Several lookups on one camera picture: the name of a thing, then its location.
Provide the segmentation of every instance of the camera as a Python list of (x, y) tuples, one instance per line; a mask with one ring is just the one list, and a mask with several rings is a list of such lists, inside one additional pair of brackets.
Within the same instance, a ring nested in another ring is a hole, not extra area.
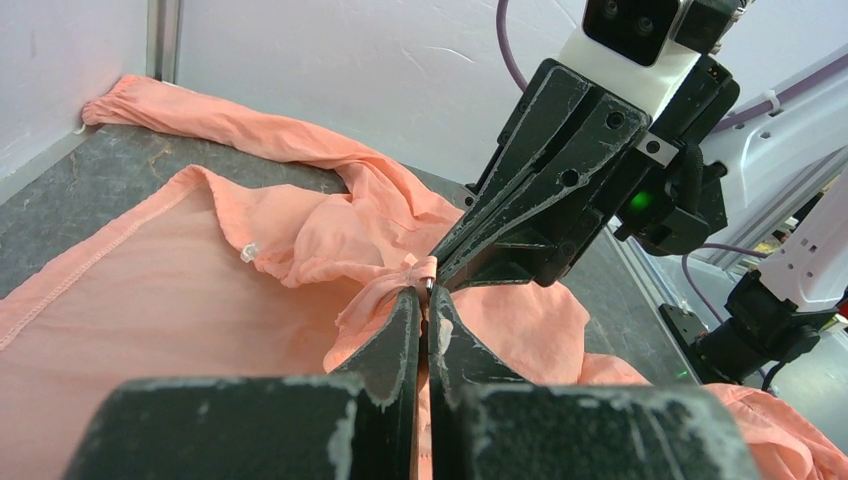
[(650, 67), (680, 9), (681, 0), (589, 0), (583, 31), (610, 50)]

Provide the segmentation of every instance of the stitched seam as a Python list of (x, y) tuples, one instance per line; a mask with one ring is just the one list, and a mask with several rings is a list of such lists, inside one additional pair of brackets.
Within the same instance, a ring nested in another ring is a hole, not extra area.
[(27, 313), (26, 316), (24, 316), (24, 318), (22, 318), (20, 322), (15, 324), (15, 326), (12, 327), (9, 333), (7, 333), (2, 339), (0, 339), (0, 352), (5, 350), (6, 347), (8, 347), (12, 343), (12, 341), (27, 326), (27, 324), (29, 324), (29, 322), (31, 322), (36, 316), (38, 316), (39, 313), (41, 313), (45, 308), (47, 308), (48, 305), (50, 305), (54, 300), (56, 300), (56, 298), (58, 298), (59, 295), (64, 293), (65, 290), (67, 290), (71, 285), (76, 283), (76, 281), (79, 280), (79, 278), (82, 277), (82, 275), (87, 272), (89, 268), (91, 268), (95, 263), (97, 263), (98, 260), (106, 256), (109, 252), (117, 248), (122, 243), (124, 243), (124, 241), (126, 241), (126, 239), (129, 238), (130, 235), (135, 233), (136, 230), (138, 230), (142, 225), (159, 217), (163, 213), (173, 208), (176, 204), (183, 201), (189, 194), (191, 194), (192, 192), (194, 192), (194, 190), (197, 189), (197, 186), (198, 181), (193, 182), (188, 190), (177, 196), (174, 200), (168, 202), (162, 208), (151, 213), (147, 217), (138, 220), (137, 222), (130, 225), (124, 231), (123, 234), (121, 234), (118, 238), (113, 240), (106, 247), (94, 254), (86, 263), (74, 270), (73, 273), (68, 275), (68, 277), (65, 278), (65, 280), (63, 280), (59, 285), (57, 285), (56, 288), (54, 288), (53, 291), (50, 292), (50, 294), (41, 299), (41, 301), (38, 302), (38, 304), (33, 307), (33, 309), (30, 310), (30, 312)]

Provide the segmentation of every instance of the white robot part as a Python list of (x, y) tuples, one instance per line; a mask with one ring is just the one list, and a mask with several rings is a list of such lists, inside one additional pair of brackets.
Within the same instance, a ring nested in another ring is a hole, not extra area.
[(559, 62), (656, 120), (699, 58), (697, 52), (669, 40), (657, 62), (643, 67), (592, 40), (578, 28), (562, 48)]
[(848, 286), (848, 168), (783, 248), (760, 263), (760, 282), (799, 312), (832, 308)]

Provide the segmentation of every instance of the camera lens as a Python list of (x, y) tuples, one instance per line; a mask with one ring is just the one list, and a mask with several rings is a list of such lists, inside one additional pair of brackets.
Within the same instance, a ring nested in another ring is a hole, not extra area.
[(615, 0), (604, 2), (604, 16), (613, 19), (616, 15), (618, 15), (618, 2)]
[(647, 37), (654, 33), (654, 22), (648, 17), (639, 17), (639, 20), (636, 20), (636, 31), (639, 35)]

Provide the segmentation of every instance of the garment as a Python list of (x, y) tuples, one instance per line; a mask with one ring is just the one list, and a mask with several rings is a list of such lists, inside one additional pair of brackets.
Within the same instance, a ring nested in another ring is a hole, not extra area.
[[(0, 464), (12, 478), (58, 475), (124, 380), (332, 370), (382, 325), (399, 288), (433, 274), (427, 254), (460, 215), (351, 139), (143, 77), (122, 79), (83, 118), (334, 169), (350, 193), (251, 190), (191, 166), (12, 292), (0, 303)], [(589, 317), (562, 285), (475, 288), (454, 302), (534, 383), (647, 383), (620, 359), (584, 352)], [(769, 477), (848, 478), (845, 456), (780, 400), (707, 388)], [(429, 418), (426, 389), (419, 411)]]

